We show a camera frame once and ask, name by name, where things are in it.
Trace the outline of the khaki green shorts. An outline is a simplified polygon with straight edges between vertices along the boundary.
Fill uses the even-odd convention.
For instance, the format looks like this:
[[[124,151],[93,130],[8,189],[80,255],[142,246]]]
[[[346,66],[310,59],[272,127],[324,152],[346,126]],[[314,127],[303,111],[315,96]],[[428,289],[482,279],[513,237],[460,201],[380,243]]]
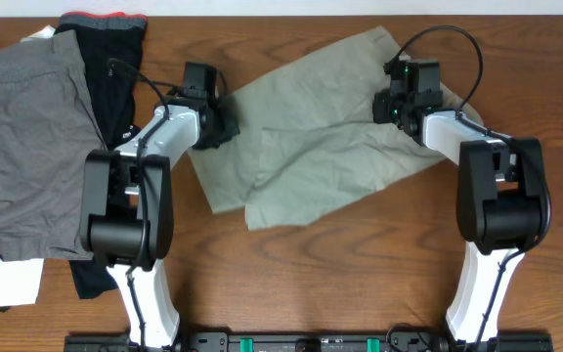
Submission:
[[[440,161],[371,105],[400,47],[378,26],[271,71],[232,94],[239,133],[190,158],[215,213],[250,230],[304,226]]]

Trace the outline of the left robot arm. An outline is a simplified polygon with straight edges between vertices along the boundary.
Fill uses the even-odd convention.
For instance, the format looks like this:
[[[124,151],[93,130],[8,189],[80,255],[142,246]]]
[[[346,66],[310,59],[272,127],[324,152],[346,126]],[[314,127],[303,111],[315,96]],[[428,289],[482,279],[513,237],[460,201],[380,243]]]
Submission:
[[[122,338],[92,342],[98,351],[176,351],[180,315],[164,259],[173,239],[171,171],[188,150],[217,148],[239,132],[218,97],[167,96],[151,121],[112,151],[85,160],[81,242],[116,282],[130,323]]]

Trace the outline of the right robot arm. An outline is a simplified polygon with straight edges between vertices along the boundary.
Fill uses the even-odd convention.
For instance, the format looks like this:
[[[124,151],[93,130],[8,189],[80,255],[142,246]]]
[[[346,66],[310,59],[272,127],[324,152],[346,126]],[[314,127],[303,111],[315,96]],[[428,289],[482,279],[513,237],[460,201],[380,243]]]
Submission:
[[[457,168],[456,222],[466,248],[446,314],[459,351],[498,350],[498,315],[511,278],[550,227],[551,200],[541,143],[512,138],[449,107],[445,89],[397,79],[377,92],[376,123],[393,124]]]

